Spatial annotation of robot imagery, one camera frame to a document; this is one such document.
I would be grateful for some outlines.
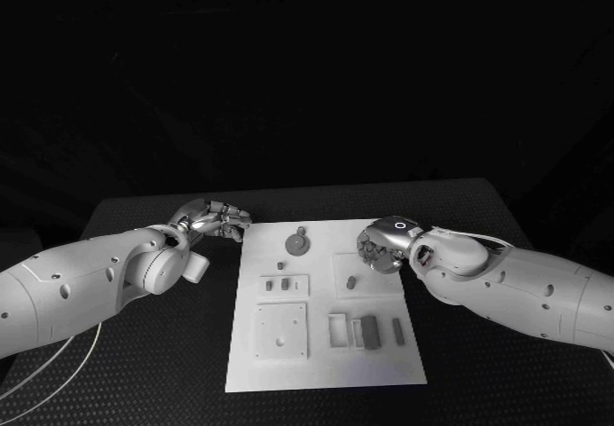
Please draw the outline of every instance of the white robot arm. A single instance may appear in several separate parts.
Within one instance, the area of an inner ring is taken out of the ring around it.
[[[198,282],[208,260],[190,248],[203,235],[240,241],[244,211],[197,199],[167,225],[50,248],[0,272],[0,359],[77,335],[128,302]]]
[[[476,239],[492,241],[489,248]],[[357,237],[373,270],[406,258],[430,295],[525,335],[614,352],[614,278],[498,239],[386,217]]]

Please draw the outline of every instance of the white platform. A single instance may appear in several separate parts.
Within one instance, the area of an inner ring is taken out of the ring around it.
[[[374,273],[357,255],[355,238],[373,220],[253,224],[246,230],[226,392],[426,383],[397,273]],[[306,254],[292,256],[285,251],[285,240],[298,226],[306,230],[311,247]],[[282,271],[277,262],[283,263]],[[348,273],[357,278],[352,290],[344,287]],[[289,279],[289,289],[279,291],[279,278],[301,275],[308,276],[308,291],[302,293],[301,285],[298,290],[290,288],[298,278]],[[270,297],[263,287],[269,278],[262,277],[277,277]],[[267,305],[265,321],[260,305]],[[303,317],[295,309],[299,306],[303,306]],[[329,314],[345,315],[345,348],[329,347]],[[365,315],[377,318],[377,350],[354,345],[351,321]],[[393,318],[400,320],[403,346],[394,342]],[[262,322],[275,322],[273,319],[277,322],[273,328],[262,326]],[[301,350],[302,332],[305,351]],[[263,359],[256,357],[262,351]]]

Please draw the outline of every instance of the black table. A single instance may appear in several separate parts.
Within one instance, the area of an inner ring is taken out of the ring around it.
[[[423,225],[489,234],[530,248],[482,179],[159,195],[103,200],[83,238],[164,223],[194,198],[246,209],[254,222],[397,214]],[[102,324],[92,358],[54,399],[17,424],[610,424],[614,372],[599,351],[505,329],[426,293],[400,271],[427,385],[223,393],[240,245],[205,238],[200,284],[181,280]],[[94,335],[81,333],[57,362],[0,406],[5,419],[61,384]],[[9,388],[58,348],[22,353]]]

